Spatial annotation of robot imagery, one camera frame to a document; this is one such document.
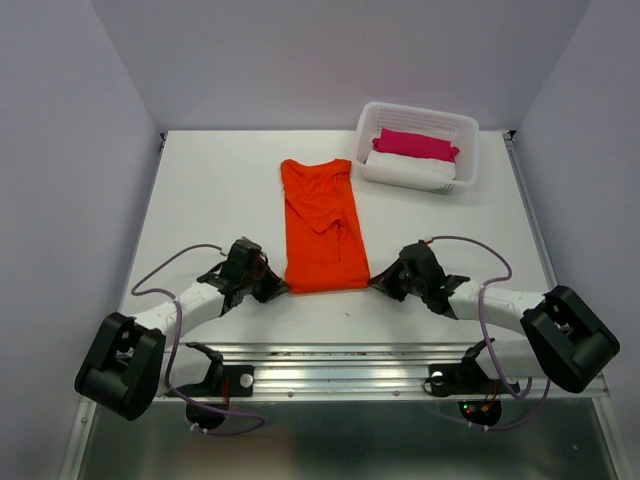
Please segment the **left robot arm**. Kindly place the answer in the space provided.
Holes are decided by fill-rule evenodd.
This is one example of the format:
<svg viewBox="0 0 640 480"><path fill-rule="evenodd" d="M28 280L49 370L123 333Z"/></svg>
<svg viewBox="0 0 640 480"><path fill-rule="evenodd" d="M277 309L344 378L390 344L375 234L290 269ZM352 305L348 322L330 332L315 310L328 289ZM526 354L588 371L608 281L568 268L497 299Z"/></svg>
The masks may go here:
<svg viewBox="0 0 640 480"><path fill-rule="evenodd" d="M127 316L105 317L74 381L80 395L126 420L139 418L157 397L193 402L198 397L251 394L240 378L246 366L227 368L220 352L201 342L183 343L196 327L239 306L246 297L261 304L289 292L284 279L258 255L224 260L179 295Z"/></svg>

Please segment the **orange t shirt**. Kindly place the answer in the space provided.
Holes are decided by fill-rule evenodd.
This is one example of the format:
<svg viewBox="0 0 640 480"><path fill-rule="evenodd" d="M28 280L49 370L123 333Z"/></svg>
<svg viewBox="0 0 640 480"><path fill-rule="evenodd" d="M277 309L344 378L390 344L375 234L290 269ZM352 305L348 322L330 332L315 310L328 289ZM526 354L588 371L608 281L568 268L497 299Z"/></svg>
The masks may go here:
<svg viewBox="0 0 640 480"><path fill-rule="evenodd" d="M286 228L285 281L296 295L360 290L370 269L345 159L280 165Z"/></svg>

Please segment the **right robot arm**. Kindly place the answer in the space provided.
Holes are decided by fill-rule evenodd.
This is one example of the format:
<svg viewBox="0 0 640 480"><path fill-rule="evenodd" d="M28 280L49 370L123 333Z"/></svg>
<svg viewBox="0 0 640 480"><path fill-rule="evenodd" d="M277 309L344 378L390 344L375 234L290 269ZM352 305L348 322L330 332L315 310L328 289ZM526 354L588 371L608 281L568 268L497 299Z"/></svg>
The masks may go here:
<svg viewBox="0 0 640 480"><path fill-rule="evenodd" d="M484 336L490 325L518 335L478 342L460 366L461 381L472 390L501 378L545 376L565 391L580 393L620 351L617 338L568 287L546 293L482 289L461 275L438 272L423 278L399 261L369 285L398 301L415 295L438 315L479 321Z"/></svg>

